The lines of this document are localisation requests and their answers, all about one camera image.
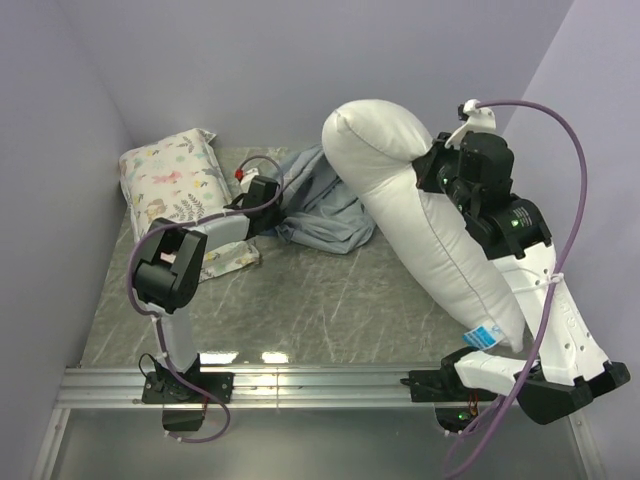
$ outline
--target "fabric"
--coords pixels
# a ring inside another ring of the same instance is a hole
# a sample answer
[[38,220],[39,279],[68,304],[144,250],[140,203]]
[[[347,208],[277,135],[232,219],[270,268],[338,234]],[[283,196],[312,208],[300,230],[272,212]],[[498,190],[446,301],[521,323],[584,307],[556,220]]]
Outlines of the fabric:
[[[138,242],[158,217],[175,222],[220,212],[231,202],[229,188],[209,145],[215,135],[192,129],[136,148],[120,157],[120,186]],[[207,252],[200,281],[259,260],[257,249],[235,242]]]
[[411,112],[382,100],[343,105],[322,132],[329,163],[418,283],[467,328],[490,320],[505,334],[503,343],[520,351],[525,321],[508,284],[449,199],[416,187],[411,162],[431,140]]
[[338,177],[322,145],[294,153],[282,162],[286,218],[278,235],[329,253],[346,254],[366,243],[375,222],[358,197]]

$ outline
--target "blue label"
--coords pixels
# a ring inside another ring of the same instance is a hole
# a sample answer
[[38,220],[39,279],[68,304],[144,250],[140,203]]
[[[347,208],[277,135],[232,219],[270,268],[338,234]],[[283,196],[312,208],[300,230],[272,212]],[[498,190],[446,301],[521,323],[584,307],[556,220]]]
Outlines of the blue label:
[[[502,335],[502,331],[498,327],[493,327],[491,329],[495,331],[495,333]],[[471,347],[478,348],[480,350],[486,350],[495,346],[499,340],[496,340],[493,335],[485,328],[484,325],[480,325],[479,327],[471,330],[470,332],[465,333],[462,336],[462,339],[467,343],[467,345]]]

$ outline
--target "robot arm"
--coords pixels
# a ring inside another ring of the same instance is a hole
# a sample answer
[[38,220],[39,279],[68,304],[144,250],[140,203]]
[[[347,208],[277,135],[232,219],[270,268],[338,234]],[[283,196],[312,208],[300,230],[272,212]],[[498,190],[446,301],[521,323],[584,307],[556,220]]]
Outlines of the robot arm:
[[[538,334],[543,305],[556,283],[539,361],[518,394],[534,421],[552,422],[591,403],[630,379],[626,366],[611,362],[585,325],[562,275],[552,272],[556,253],[538,208],[511,193],[514,156],[495,130],[489,108],[470,100],[459,108],[465,123],[441,133],[427,155],[414,162],[418,187],[444,193],[458,207],[466,229],[501,272],[525,317]],[[463,349],[445,359],[445,385],[508,395],[525,362]]]
[[[275,180],[253,175],[246,193],[236,198],[223,211],[233,215],[227,213],[215,221],[191,228],[181,227],[163,218],[152,223],[150,231],[155,230],[156,233],[141,242],[132,273],[132,287],[136,290],[139,301],[145,305],[146,310],[155,313],[153,322],[160,322],[160,325],[156,325],[160,328],[154,328],[159,346],[154,359],[155,373],[147,375],[143,402],[164,404],[202,401],[199,394],[184,382],[177,381],[174,375],[180,375],[192,385],[228,401],[230,388],[225,387],[229,386],[231,378],[217,378],[218,374],[200,371],[188,304],[198,287],[205,252],[251,238],[282,221],[280,199],[272,201],[277,195],[279,187]],[[167,359],[171,360],[175,373],[171,372]],[[184,420],[188,413],[181,415],[177,424],[174,421],[175,415],[166,420],[163,417],[165,429],[172,431],[199,428],[201,419],[190,423],[191,419]]]

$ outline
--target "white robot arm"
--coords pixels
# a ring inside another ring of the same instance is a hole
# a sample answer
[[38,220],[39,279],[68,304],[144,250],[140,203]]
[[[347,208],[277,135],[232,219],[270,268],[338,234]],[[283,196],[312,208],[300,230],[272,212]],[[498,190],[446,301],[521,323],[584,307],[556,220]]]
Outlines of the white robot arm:
[[[249,218],[244,215],[223,217],[213,222],[210,222],[207,225],[199,225],[191,228],[189,231],[189,237],[193,238],[194,244],[197,244],[198,241],[200,241],[200,245],[199,245],[200,248],[198,248],[198,255],[204,255],[204,252],[210,252],[228,243],[245,240],[249,236],[249,224],[250,224]],[[174,267],[176,260],[179,259],[179,256],[180,256],[179,250],[177,252],[167,251],[165,253],[160,253],[158,255],[158,260],[160,260],[161,262],[164,262],[162,266],[168,268],[169,271],[171,272],[171,269]],[[144,260],[141,260],[140,265],[142,266],[142,272],[139,275],[144,275],[145,268],[147,268],[145,265],[149,265],[150,263],[151,262],[145,263]],[[195,268],[192,269],[193,271],[196,271],[196,273],[199,273],[200,271],[200,265],[202,264],[202,259],[200,259],[200,262],[198,263],[199,265],[197,270]],[[174,279],[170,279],[170,281],[173,281],[175,283],[180,282],[181,277],[177,273],[179,271],[178,270],[179,268],[180,268],[180,265],[175,265],[174,272],[176,273],[172,274],[172,277],[174,277]],[[136,282],[136,285],[138,287],[136,288],[136,290],[138,291],[138,295],[140,295],[140,291],[141,291],[141,287],[140,287],[141,280],[144,283],[144,279],[138,276],[137,282]],[[189,279],[189,282],[191,283],[185,282],[185,285],[193,286],[192,282],[197,282],[197,281],[198,281],[197,277],[191,278]],[[193,366],[193,364],[196,362],[198,358],[198,350],[196,349],[193,343],[193,332],[191,328],[191,320],[189,318],[189,307],[188,305],[185,305],[182,308],[176,308],[174,310],[173,308],[171,308],[171,306],[167,305],[166,299],[163,301],[162,299],[157,298],[155,299],[155,302],[157,303],[154,303],[154,299],[148,298],[147,308],[151,311],[156,312],[159,315],[159,318],[160,318],[159,321],[162,322],[164,339],[166,342],[166,349],[163,351],[162,347],[160,347],[160,351],[158,352],[158,355],[156,358],[158,359],[160,364],[164,368],[166,368],[167,365],[164,360],[164,353],[166,352],[168,356],[171,358],[171,361],[175,366],[175,369],[178,372],[186,372],[187,370],[189,370],[189,368]],[[155,332],[156,332],[156,340],[158,340],[158,344],[160,344],[157,329],[155,330]]]
[[[465,123],[453,134],[441,133],[414,162],[418,187],[442,192],[458,207],[467,231],[511,288],[534,336],[547,292],[556,285],[539,357],[530,372],[523,372],[523,360],[463,349],[443,360],[440,375],[445,379],[436,383],[449,390],[465,387],[507,396],[524,373],[518,402],[534,421],[547,424],[628,382],[629,371],[609,360],[585,325],[563,275],[554,273],[556,251],[542,214],[532,202],[511,193],[514,156],[493,133],[493,112],[469,100],[458,114]],[[477,336],[475,346],[494,343],[483,342],[486,330],[470,333]]]

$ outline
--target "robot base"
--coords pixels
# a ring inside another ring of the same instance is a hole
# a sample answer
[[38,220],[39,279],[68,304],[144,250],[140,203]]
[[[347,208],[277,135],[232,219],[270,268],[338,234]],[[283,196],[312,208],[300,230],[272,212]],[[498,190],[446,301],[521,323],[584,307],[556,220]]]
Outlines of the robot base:
[[[147,405],[184,405],[205,404],[205,397],[178,382],[171,372],[159,363],[155,372],[147,374],[142,391],[142,403]],[[200,358],[186,372],[180,374],[185,380],[209,392],[223,403],[231,401],[233,390],[233,373],[202,372]],[[164,409],[162,426],[168,432],[195,432],[200,429],[204,420],[202,410]]]
[[604,372],[589,381],[582,377],[574,386],[547,382],[540,368],[534,368],[518,393],[518,404],[531,420],[539,425],[547,425],[565,417],[593,402],[605,393],[631,380],[631,374],[624,363],[608,362]]
[[470,395],[477,395],[479,402],[491,402],[498,396],[483,389],[465,387],[460,381],[455,363],[475,348],[462,348],[442,359],[440,370],[411,370],[409,378],[400,383],[410,388],[411,402],[467,402]]

